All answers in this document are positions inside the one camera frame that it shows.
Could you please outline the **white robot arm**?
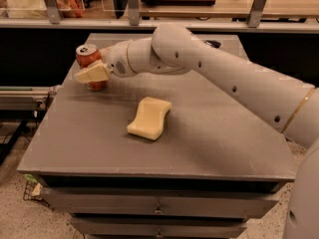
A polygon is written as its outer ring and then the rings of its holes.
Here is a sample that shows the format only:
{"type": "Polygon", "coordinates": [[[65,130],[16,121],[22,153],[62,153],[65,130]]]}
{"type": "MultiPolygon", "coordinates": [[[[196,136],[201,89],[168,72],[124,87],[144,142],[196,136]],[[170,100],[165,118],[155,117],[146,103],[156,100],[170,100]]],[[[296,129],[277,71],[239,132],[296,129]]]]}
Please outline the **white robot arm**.
{"type": "Polygon", "coordinates": [[[103,50],[103,57],[75,74],[82,83],[141,73],[196,71],[249,111],[307,149],[294,182],[283,239],[318,239],[319,93],[295,78],[213,48],[186,28],[161,24],[144,39],[103,50]]]}

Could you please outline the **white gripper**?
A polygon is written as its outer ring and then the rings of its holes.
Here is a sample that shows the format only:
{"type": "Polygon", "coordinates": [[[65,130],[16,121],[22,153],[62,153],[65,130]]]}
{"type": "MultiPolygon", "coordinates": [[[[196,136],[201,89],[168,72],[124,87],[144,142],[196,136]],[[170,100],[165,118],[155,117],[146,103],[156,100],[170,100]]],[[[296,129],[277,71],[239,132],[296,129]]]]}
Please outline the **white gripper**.
{"type": "MultiPolygon", "coordinates": [[[[129,41],[119,42],[110,49],[103,48],[100,50],[101,58],[107,60],[108,66],[119,78],[132,77],[135,74],[129,64],[129,44],[129,41]]],[[[81,69],[75,74],[76,81],[82,84],[106,81],[109,78],[110,71],[102,60],[90,64],[87,68],[81,69]]]]}

